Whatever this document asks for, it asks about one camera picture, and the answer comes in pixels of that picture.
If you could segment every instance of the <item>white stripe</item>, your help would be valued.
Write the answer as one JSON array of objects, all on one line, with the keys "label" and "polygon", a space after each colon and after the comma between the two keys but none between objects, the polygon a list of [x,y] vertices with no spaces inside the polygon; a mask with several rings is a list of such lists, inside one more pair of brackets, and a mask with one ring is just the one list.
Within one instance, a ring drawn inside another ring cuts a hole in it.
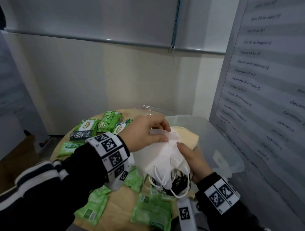
[{"label": "white stripe", "polygon": [[55,160],[53,163],[53,166],[61,165],[61,162],[59,160]]},{"label": "white stripe", "polygon": [[61,170],[60,172],[59,172],[59,178],[60,178],[60,180],[63,180],[66,176],[68,176],[69,175],[69,173],[65,170],[65,169],[63,169],[63,170]]},{"label": "white stripe", "polygon": [[26,174],[28,174],[28,173],[30,173],[30,172],[32,172],[32,171],[34,171],[34,170],[40,168],[41,166],[44,166],[44,165],[47,165],[47,164],[51,164],[51,163],[52,163],[51,161],[47,160],[47,161],[41,162],[40,164],[37,164],[37,165],[35,165],[35,166],[33,166],[33,167],[31,167],[31,168],[29,168],[29,169],[23,171],[23,172],[16,178],[15,184],[17,184],[17,182],[21,179],[21,177],[25,176]]},{"label": "white stripe", "polygon": [[10,188],[9,190],[3,192],[0,194],[0,196],[4,195],[4,194],[7,194],[9,191],[13,190],[14,188],[16,188],[16,186],[14,186],[13,188]]},{"label": "white stripe", "polygon": [[15,192],[13,195],[11,195],[9,198],[4,200],[0,203],[0,211],[6,209],[9,207],[12,203],[14,203],[18,198],[22,197],[26,191],[33,188],[36,185],[41,184],[44,181],[47,181],[49,179],[58,177],[58,172],[54,170],[50,170],[47,172],[43,172],[40,175],[37,175],[33,177],[32,179],[29,179],[28,181],[24,182],[18,189],[17,192]]}]

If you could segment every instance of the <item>transparent container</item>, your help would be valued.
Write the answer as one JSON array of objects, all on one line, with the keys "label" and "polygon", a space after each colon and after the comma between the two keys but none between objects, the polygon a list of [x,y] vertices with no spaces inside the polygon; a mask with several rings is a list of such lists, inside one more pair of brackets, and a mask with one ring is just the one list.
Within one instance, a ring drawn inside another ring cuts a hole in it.
[{"label": "transparent container", "polygon": [[167,116],[170,126],[185,127],[199,136],[198,148],[210,167],[222,177],[242,172],[245,165],[238,153],[205,118],[191,115]]}]

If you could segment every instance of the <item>wooden tabletop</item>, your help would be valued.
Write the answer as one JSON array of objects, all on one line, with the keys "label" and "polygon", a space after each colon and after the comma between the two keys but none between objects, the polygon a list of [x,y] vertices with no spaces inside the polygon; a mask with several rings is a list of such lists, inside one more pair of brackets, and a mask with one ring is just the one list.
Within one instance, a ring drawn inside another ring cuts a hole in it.
[{"label": "wooden tabletop", "polygon": [[[158,112],[153,112],[149,110],[141,110],[141,109],[121,109],[116,110],[118,112],[122,113],[122,120],[126,119],[133,119],[138,115],[156,115],[159,114]],[[99,115],[96,115],[92,117],[92,119],[101,119],[103,117],[104,113],[101,113]],[[71,129],[64,138],[59,142],[59,144],[56,146],[56,148],[53,151],[53,154],[51,156],[51,160],[55,160],[61,146],[64,142],[69,141],[70,134],[75,128]],[[148,179],[145,181],[145,186],[148,188],[150,187],[150,183]],[[142,187],[141,192],[143,194],[149,195],[149,190],[145,187]],[[97,224],[96,227],[91,226],[86,223],[85,220],[76,218],[74,220],[74,224],[78,225],[84,229],[87,230],[105,230],[105,231],[145,231],[145,230],[151,230],[149,226],[142,225],[139,223],[131,223],[129,221],[132,211],[134,209],[134,206],[136,204],[138,193],[131,190],[130,188],[126,187],[125,185],[122,185],[121,188],[118,191],[112,191],[108,194],[108,201],[107,205],[105,207],[105,210]],[[193,192],[189,192],[189,196],[194,196]],[[178,209],[176,202],[173,202],[173,218],[178,216]]]}]

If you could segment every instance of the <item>black jacket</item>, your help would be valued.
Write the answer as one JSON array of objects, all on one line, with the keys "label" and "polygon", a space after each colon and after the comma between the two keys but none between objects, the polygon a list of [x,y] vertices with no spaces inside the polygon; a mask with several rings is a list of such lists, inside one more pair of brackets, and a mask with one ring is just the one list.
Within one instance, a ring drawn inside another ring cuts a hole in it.
[{"label": "black jacket", "polygon": [[[66,230],[91,191],[103,186],[105,176],[102,158],[88,143],[63,161],[44,161],[27,169],[16,179],[15,187],[0,195],[1,230]],[[264,230],[240,201],[222,215],[217,211],[204,192],[219,179],[213,173],[197,185],[196,197],[210,230]]]}]

